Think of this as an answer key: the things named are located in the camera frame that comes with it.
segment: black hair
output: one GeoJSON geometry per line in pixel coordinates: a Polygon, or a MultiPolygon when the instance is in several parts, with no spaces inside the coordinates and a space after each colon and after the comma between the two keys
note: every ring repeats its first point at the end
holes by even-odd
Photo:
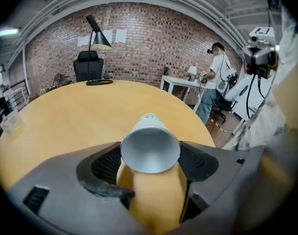
{"type": "Polygon", "coordinates": [[[219,42],[214,43],[214,44],[212,45],[212,49],[213,49],[213,47],[218,47],[218,48],[221,49],[222,51],[225,51],[225,47],[224,47],[221,43],[219,43],[219,42]]]}

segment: desk lamp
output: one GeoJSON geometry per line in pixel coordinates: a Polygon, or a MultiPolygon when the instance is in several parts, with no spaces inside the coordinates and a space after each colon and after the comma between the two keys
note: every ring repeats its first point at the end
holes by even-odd
{"type": "Polygon", "coordinates": [[[191,79],[191,75],[196,75],[197,74],[197,67],[195,66],[190,66],[188,69],[188,73],[190,74],[188,81],[191,79]]]}
{"type": "Polygon", "coordinates": [[[90,70],[90,49],[91,49],[91,40],[93,32],[95,32],[95,38],[93,41],[93,46],[101,49],[101,50],[108,50],[112,49],[112,46],[110,45],[109,41],[106,39],[106,37],[103,35],[101,29],[99,28],[98,24],[94,20],[92,15],[87,15],[86,19],[88,23],[90,24],[92,28],[91,36],[89,39],[89,49],[88,49],[88,81],[86,82],[86,85],[103,85],[103,84],[112,84],[113,81],[109,79],[100,79],[100,80],[90,80],[89,79],[89,70],[90,70]]]}

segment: chair headrest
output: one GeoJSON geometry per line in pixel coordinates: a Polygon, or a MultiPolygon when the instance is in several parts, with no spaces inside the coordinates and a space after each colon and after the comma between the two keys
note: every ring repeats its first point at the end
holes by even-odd
{"type": "MultiPolygon", "coordinates": [[[[87,62],[88,61],[88,51],[82,51],[78,55],[78,62],[87,62]]],[[[99,57],[95,50],[90,51],[89,61],[98,61],[99,57]]]]}

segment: ceiling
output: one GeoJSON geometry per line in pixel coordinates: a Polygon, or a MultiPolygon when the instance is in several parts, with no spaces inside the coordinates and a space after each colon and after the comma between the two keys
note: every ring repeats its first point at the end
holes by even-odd
{"type": "Polygon", "coordinates": [[[0,37],[0,63],[9,67],[39,32],[60,18],[80,9],[110,2],[146,2],[168,7],[205,24],[223,37],[235,50],[247,44],[257,26],[275,28],[281,38],[279,10],[267,9],[267,0],[22,0],[1,27],[17,28],[19,34],[0,37]]]}

